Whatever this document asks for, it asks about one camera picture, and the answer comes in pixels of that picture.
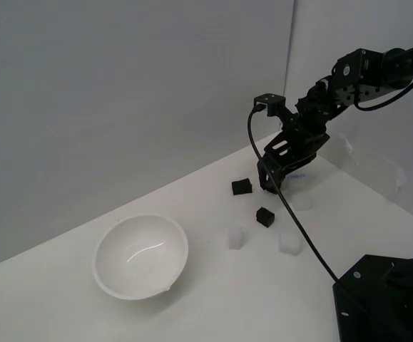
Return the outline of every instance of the screw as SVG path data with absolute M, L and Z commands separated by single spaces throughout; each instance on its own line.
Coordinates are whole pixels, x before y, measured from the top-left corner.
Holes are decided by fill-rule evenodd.
M 350 73 L 350 66 L 345 66 L 344 67 L 344 70 L 342 71 L 342 74 L 344 75 L 344 76 L 347 76 L 347 75 L 349 75 L 349 73 Z

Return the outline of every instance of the black cube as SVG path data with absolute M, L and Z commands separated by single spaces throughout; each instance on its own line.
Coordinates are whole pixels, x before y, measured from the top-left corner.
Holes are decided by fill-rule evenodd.
M 257 222 L 263 224 L 265 227 L 269 228 L 270 225 L 275 221 L 275 215 L 268 209 L 261 207 L 257 210 Z

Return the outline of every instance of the small block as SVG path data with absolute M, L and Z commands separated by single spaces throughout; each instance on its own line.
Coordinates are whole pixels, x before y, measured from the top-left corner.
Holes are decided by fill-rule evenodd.
M 279 252 L 297 256 L 302 251 L 302 240 L 298 232 L 282 229 L 279 235 Z
M 241 249 L 243 245 L 243 231 L 239 227 L 228 229 L 228 249 Z
M 275 215 L 268 209 L 261 207 L 257 210 L 257 222 L 263 224 L 265 227 L 269 228 L 270 225 L 275 221 Z
M 252 194 L 252 184 L 250 184 L 249 178 L 245 180 L 237 180 L 232 182 L 233 196 Z
M 292 194 L 291 205 L 293 209 L 302 211 L 312 208 L 311 196 L 307 191 L 300 191 Z

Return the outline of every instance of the white bowl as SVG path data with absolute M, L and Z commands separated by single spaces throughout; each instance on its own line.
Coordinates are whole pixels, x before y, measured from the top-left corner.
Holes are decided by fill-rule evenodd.
M 111 296 L 144 299 L 170 289 L 187 255 L 187 237 L 178 223 L 153 214 L 134 216 L 102 238 L 93 258 L 93 276 Z

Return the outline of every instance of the bowl rim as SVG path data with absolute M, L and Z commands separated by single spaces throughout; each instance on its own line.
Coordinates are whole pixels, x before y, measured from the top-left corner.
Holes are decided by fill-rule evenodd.
M 180 264 L 180 267 L 178 268 L 177 272 L 175 273 L 175 275 L 173 276 L 173 278 L 171 279 L 170 283 L 167 285 L 167 287 L 165 289 L 156 289 L 153 292 L 150 292 L 149 294 L 145 294 L 143 296 L 127 296 L 124 294 L 119 294 L 113 290 L 111 290 L 110 288 L 108 288 L 100 279 L 100 277 L 98 276 L 98 272 L 97 272 L 97 256 L 98 256 L 98 250 L 100 249 L 101 244 L 103 243 L 104 239 L 111 233 L 111 231 L 113 231 L 118 225 L 120 225 L 121 223 L 125 222 L 125 221 L 129 221 L 132 219 L 136 219 L 138 217 L 159 217 L 161 219 L 165 219 L 166 221 L 170 222 L 171 224 L 174 225 L 174 227 L 176 228 L 176 230 L 180 233 L 182 239 L 183 239 L 183 243 L 184 243 L 184 254 L 183 254 L 183 259 L 182 262 Z M 176 279 L 180 276 L 181 272 L 184 270 L 185 267 L 185 263 L 187 262 L 187 255 L 189 252 L 189 247 L 188 247 L 188 240 L 187 240 L 187 236 L 185 235 L 184 229 L 179 225 L 179 223 L 177 223 L 174 219 L 172 219 L 171 217 L 167 217 L 164 215 L 159 215 L 159 214 L 152 214 L 152 213 L 146 213 L 146 214 L 137 214 L 137 215 L 133 215 L 133 216 L 129 216 L 126 217 L 124 219 L 120 219 L 115 225 L 113 225 L 110 229 L 108 229 L 108 231 L 101 237 L 100 241 L 98 242 L 96 248 L 95 248 L 95 252 L 93 253 L 93 261 L 92 261 L 92 272 L 93 272 L 93 277 L 95 278 L 97 284 L 100 286 L 100 288 L 102 290 L 104 290 L 107 294 L 109 294 L 110 296 L 116 297 L 118 299 L 123 299 L 126 301 L 137 301 L 140 299 L 146 299 L 146 298 L 150 298 L 152 296 L 155 296 L 157 294 L 160 294 L 164 291 L 168 291 L 170 289 L 170 287 L 173 285 L 173 283 L 176 281 Z

